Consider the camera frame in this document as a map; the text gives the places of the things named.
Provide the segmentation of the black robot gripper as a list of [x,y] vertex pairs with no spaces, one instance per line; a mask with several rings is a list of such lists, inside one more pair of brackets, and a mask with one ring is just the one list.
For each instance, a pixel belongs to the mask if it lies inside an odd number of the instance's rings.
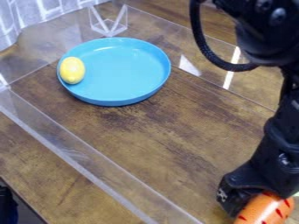
[[219,182],[216,201],[231,218],[263,190],[283,199],[299,192],[299,146],[267,136],[251,159]]

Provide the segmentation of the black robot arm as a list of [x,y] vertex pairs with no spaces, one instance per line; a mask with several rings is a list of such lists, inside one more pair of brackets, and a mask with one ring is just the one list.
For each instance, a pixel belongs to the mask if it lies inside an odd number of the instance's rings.
[[235,217],[263,191],[299,192],[299,0],[214,0],[236,20],[238,46],[250,62],[284,76],[279,107],[250,160],[223,176],[218,201]]

